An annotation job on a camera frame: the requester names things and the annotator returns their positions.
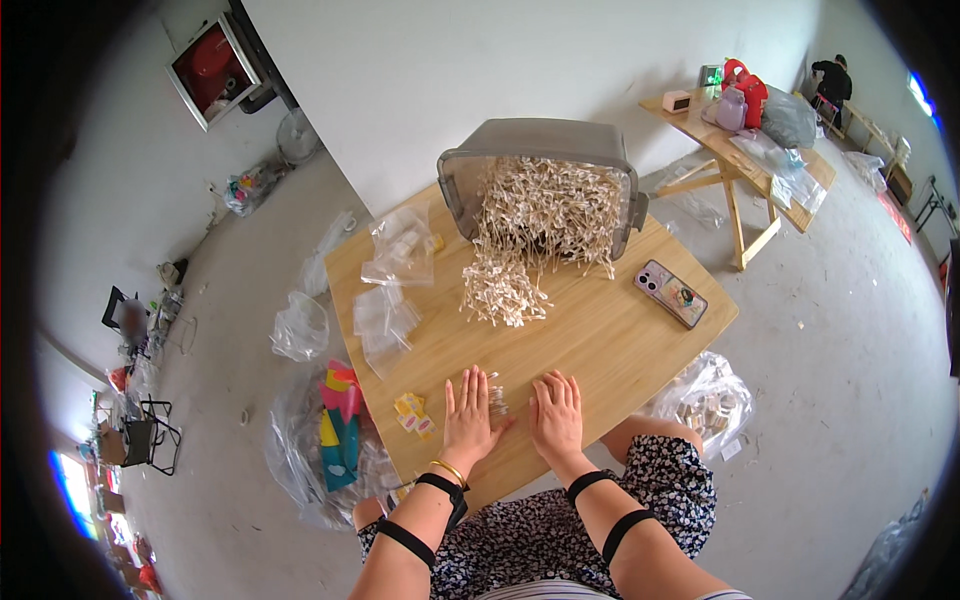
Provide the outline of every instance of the black folding chair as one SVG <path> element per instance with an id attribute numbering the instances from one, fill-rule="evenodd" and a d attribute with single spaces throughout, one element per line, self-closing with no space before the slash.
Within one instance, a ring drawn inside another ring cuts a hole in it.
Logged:
<path id="1" fill-rule="evenodd" d="M 180 432 L 171 427 L 170 423 L 158 417 L 154 407 L 163 407 L 169 417 L 173 405 L 170 402 L 154 401 L 152 398 L 140 404 L 143 408 L 144 419 L 124 421 L 127 457 L 121 467 L 147 464 L 164 475 L 172 477 L 174 469 L 177 467 L 177 456 L 180 454 Z M 167 434 L 170 435 L 170 441 L 174 445 L 174 458 L 170 467 L 161 468 L 154 462 L 156 447 L 163 445 L 167 439 Z"/>

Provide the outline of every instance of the concrete floor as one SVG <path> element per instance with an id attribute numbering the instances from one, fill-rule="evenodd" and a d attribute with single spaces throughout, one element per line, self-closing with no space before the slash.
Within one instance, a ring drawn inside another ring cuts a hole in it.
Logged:
<path id="1" fill-rule="evenodd" d="M 936 485 L 957 424 L 922 236 L 908 245 L 841 150 L 823 139 L 817 150 L 838 175 L 809 234 L 787 225 L 742 274 L 729 227 L 704 227 L 666 200 L 651 207 L 740 307 L 711 349 L 756 392 L 757 410 L 744 450 L 711 463 L 717 524 L 698 563 L 757 598 L 839 596 L 879 530 Z M 739 192 L 745 223 L 761 225 L 765 209 Z M 697 195 L 726 214 L 719 186 Z M 300 368 L 267 336 L 341 209 L 366 215 L 324 152 L 191 257 L 181 320 L 197 318 L 196 339 L 186 356 L 168 349 L 160 383 L 183 432 L 177 474 L 134 467 L 122 481 L 169 598 L 341 598 L 356 579 L 355 537 L 299 522 L 263 458 L 273 393 Z M 330 323 L 346 357 L 332 312 Z M 602 446 L 588 454 L 612 463 Z M 554 485 L 548 474 L 514 496 Z"/>

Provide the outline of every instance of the smartphone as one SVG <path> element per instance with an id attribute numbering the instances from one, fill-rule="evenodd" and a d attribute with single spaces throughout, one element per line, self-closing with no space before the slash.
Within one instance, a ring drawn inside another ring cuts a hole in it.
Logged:
<path id="1" fill-rule="evenodd" d="M 656 260 L 640 269 L 634 277 L 634 284 L 689 329 L 707 312 L 707 301 Z"/>

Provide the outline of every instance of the wooden folding table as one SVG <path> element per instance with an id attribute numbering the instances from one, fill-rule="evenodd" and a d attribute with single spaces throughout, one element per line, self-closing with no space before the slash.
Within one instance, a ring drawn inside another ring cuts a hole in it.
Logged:
<path id="1" fill-rule="evenodd" d="M 780 230 L 780 217 L 777 210 L 783 213 L 787 221 L 793 224 L 800 233 L 806 233 L 813 221 L 813 214 L 806 208 L 803 208 L 796 199 L 790 203 L 789 210 L 783 210 L 777 206 L 770 198 L 770 175 L 753 162 L 748 156 L 740 151 L 739 148 L 730 142 L 733 133 L 720 129 L 715 125 L 700 118 L 700 111 L 712 102 L 712 98 L 707 93 L 708 88 L 698 87 L 689 90 L 692 96 L 690 110 L 686 112 L 670 113 L 662 108 L 662 96 L 656 98 L 647 98 L 640 101 L 640 106 L 651 114 L 657 115 L 676 129 L 686 133 L 689 137 L 710 150 L 713 159 L 699 165 L 689 173 L 668 182 L 664 187 L 658 190 L 658 196 L 676 194 L 685 192 L 705 185 L 723 183 L 724 193 L 727 196 L 727 207 L 730 210 L 730 221 L 733 228 L 733 262 L 736 268 L 743 271 L 747 268 L 747 263 L 756 256 L 757 252 L 769 242 L 777 231 Z M 814 150 L 803 148 L 800 150 L 801 156 L 806 161 L 806 170 L 813 178 L 829 190 L 836 179 L 836 171 L 833 170 L 827 162 Z M 686 180 L 695 173 L 716 168 L 719 173 L 705 175 L 695 180 Z M 763 195 L 767 200 L 767 214 L 770 217 L 770 225 L 749 247 L 744 247 L 743 227 L 740 224 L 740 209 L 736 203 L 736 196 L 733 192 L 733 182 L 743 179 L 754 187 L 754 189 Z"/>
<path id="2" fill-rule="evenodd" d="M 583 276 L 576 266 L 562 265 L 540 281 L 554 304 L 545 320 L 519 328 L 476 319 L 468 323 L 469 312 L 458 308 L 473 245 L 457 232 L 438 185 L 407 201 L 419 202 L 430 203 L 431 230 L 443 236 L 446 247 L 434 256 L 433 286 L 403 288 L 423 320 L 408 336 L 413 349 L 385 381 L 367 365 L 362 341 L 352 335 L 353 299 L 373 288 L 360 281 L 361 264 L 373 256 L 370 234 L 361 231 L 328 255 L 326 272 L 350 360 L 402 481 L 414 479 L 437 457 L 443 431 L 429 441 L 407 433 L 396 421 L 394 398 L 406 392 L 423 396 L 426 413 L 443 429 L 444 381 L 459 388 L 463 369 L 474 363 L 499 373 L 496 384 L 503 386 L 504 401 L 517 422 L 470 475 L 472 511 L 547 472 L 529 434 L 533 378 L 553 369 L 577 377 L 584 398 L 584 445 L 592 444 L 675 377 L 736 317 L 736 305 L 720 284 L 648 216 L 643 231 L 633 232 L 623 256 L 613 263 L 616 279 L 608 279 L 603 269 Z M 634 286 L 634 276 L 651 258 L 708 302 L 692 330 Z"/>

